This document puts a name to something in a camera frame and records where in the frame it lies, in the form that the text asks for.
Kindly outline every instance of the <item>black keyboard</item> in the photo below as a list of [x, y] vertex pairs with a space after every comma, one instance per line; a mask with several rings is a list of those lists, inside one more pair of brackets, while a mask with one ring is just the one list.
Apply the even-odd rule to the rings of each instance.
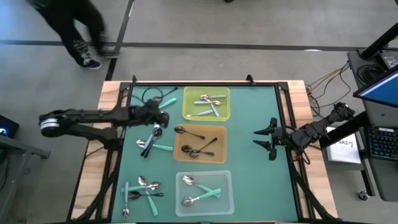
[[398, 130], [368, 128], [371, 157], [398, 161]]

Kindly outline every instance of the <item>green table surface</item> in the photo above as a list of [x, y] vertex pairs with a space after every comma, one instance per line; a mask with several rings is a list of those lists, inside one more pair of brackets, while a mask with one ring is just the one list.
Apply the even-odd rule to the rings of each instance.
[[[174, 86], [160, 86], [167, 93]], [[147, 86], [133, 88], [133, 95], [141, 98]], [[147, 139], [153, 126], [128, 128], [123, 147], [118, 186], [113, 208], [113, 223], [134, 222], [249, 222], [284, 220], [297, 221], [294, 195], [290, 181], [286, 152], [277, 148], [277, 159], [268, 160], [268, 152], [252, 140], [268, 141], [269, 136], [253, 134], [253, 131], [268, 127], [272, 117], [278, 119], [275, 87], [273, 86], [229, 86], [231, 117], [226, 122], [187, 121], [182, 116], [183, 86], [167, 95], [164, 102], [176, 97], [177, 102], [164, 108], [170, 114], [169, 127], [156, 144], [173, 146], [174, 127], [181, 123], [220, 125], [227, 128], [227, 158], [224, 164], [180, 162], [173, 159], [173, 152], [153, 149], [144, 159], [136, 146], [136, 140]], [[145, 98], [159, 95], [148, 91]], [[142, 103], [132, 98], [132, 105]], [[229, 170], [232, 176], [234, 213], [178, 217], [175, 214], [175, 176], [178, 172]], [[159, 214], [154, 217], [146, 198], [129, 200], [130, 216], [123, 218], [124, 194], [120, 189], [126, 181], [130, 186], [138, 185], [143, 175], [148, 182], [160, 181], [162, 186], [156, 192], [164, 197], [153, 197]]]

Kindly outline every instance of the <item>monitor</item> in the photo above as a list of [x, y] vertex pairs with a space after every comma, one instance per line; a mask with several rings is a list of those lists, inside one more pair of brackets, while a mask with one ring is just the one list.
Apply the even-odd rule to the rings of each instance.
[[353, 96], [398, 108], [398, 65], [355, 91]]

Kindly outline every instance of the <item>plastic container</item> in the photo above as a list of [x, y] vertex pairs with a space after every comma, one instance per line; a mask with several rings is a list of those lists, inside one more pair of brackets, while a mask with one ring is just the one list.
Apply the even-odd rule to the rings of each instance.
[[[214, 105], [219, 117], [214, 113], [201, 116], [187, 116], [188, 114], [198, 114], [212, 110], [210, 104], [195, 105], [194, 102], [202, 101], [200, 96], [220, 96], [224, 98], [211, 98], [211, 101], [220, 101], [221, 105]], [[231, 116], [231, 105], [229, 100], [229, 88], [227, 87], [206, 87], [206, 86], [187, 86], [184, 88], [184, 99], [182, 105], [182, 116], [189, 121], [227, 121]]]
[[[210, 189], [221, 189], [221, 196], [207, 197], [195, 201], [191, 206], [182, 205], [182, 200], [188, 197], [198, 197], [206, 193], [196, 185], [187, 185], [182, 177], [190, 175], [198, 184]], [[228, 170], [206, 172], [179, 172], [175, 176], [175, 213], [180, 217], [200, 215], [230, 215], [234, 213], [234, 198], [232, 193], [231, 173]]]
[[[193, 133], [199, 134], [206, 137], [202, 140], [192, 134], [183, 133], [175, 135], [174, 144], [174, 159], [184, 162], [205, 162], [212, 164], [223, 164], [226, 160], [226, 128], [224, 126], [212, 126], [212, 125], [197, 125], [197, 124], [179, 124], [185, 128], [185, 130]], [[200, 149], [206, 146], [211, 140], [217, 138], [217, 141], [210, 144], [202, 151], [214, 152], [214, 156], [209, 156], [207, 154], [200, 154], [196, 158], [189, 156], [189, 153], [183, 152], [181, 147], [184, 145], [189, 145], [193, 149]]]

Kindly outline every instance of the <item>gray floor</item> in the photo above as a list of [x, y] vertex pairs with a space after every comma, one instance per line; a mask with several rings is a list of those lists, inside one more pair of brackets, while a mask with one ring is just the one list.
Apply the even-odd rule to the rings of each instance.
[[[92, 0], [116, 41], [128, 0]], [[125, 42], [264, 44], [364, 47], [396, 21], [393, 0], [137, 0]], [[0, 0], [0, 40], [55, 40], [56, 33], [23, 0]], [[87, 39], [84, 27], [78, 29]], [[122, 48], [113, 80], [299, 79], [311, 83], [346, 62], [346, 52], [281, 50]], [[0, 45], [0, 114], [21, 124], [18, 139], [52, 152], [34, 159], [10, 214], [10, 222], [65, 220], [87, 141], [44, 138], [38, 115], [55, 109], [96, 108], [108, 63], [99, 71], [75, 65], [63, 47]], [[343, 78], [353, 90], [348, 70]], [[347, 87], [331, 82], [320, 104], [335, 101]], [[342, 99], [357, 112], [360, 100]], [[323, 108], [326, 115], [330, 107]], [[398, 203], [379, 197], [359, 201], [364, 189], [358, 171], [326, 163], [340, 218], [355, 222], [396, 223]]]

